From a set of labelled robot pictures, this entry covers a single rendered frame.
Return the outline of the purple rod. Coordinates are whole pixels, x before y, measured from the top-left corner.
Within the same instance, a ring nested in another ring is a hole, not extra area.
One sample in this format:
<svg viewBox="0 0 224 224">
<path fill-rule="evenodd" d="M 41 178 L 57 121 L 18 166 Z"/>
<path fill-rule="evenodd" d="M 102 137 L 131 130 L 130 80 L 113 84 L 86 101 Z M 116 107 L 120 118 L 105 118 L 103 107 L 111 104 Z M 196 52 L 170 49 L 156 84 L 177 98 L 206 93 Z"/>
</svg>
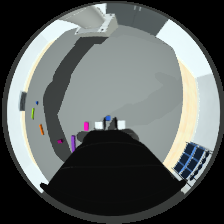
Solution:
<svg viewBox="0 0 224 224">
<path fill-rule="evenodd" d="M 76 136 L 71 136 L 72 153 L 76 149 Z"/>
</svg>

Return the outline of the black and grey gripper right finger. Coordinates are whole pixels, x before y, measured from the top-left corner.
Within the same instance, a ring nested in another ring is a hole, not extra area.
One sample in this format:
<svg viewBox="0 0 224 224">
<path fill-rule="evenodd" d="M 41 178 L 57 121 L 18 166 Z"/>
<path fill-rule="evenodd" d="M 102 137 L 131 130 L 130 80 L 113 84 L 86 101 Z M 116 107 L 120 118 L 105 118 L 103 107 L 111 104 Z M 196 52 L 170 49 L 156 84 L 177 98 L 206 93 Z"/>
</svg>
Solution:
<svg viewBox="0 0 224 224">
<path fill-rule="evenodd" d="M 116 129 L 125 129 L 125 121 L 121 120 L 119 117 L 115 117 L 115 127 Z"/>
</svg>

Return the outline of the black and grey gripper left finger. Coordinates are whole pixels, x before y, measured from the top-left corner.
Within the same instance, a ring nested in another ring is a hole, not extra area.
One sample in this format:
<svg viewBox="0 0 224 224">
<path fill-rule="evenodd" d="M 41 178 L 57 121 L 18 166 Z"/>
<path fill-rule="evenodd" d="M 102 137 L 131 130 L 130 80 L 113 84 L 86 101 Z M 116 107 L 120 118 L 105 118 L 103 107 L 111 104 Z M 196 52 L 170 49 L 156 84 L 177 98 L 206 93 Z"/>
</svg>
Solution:
<svg viewBox="0 0 224 224">
<path fill-rule="evenodd" d="M 106 120 L 105 117 L 102 117 L 99 121 L 95 122 L 96 130 L 105 130 L 106 128 Z"/>
</svg>

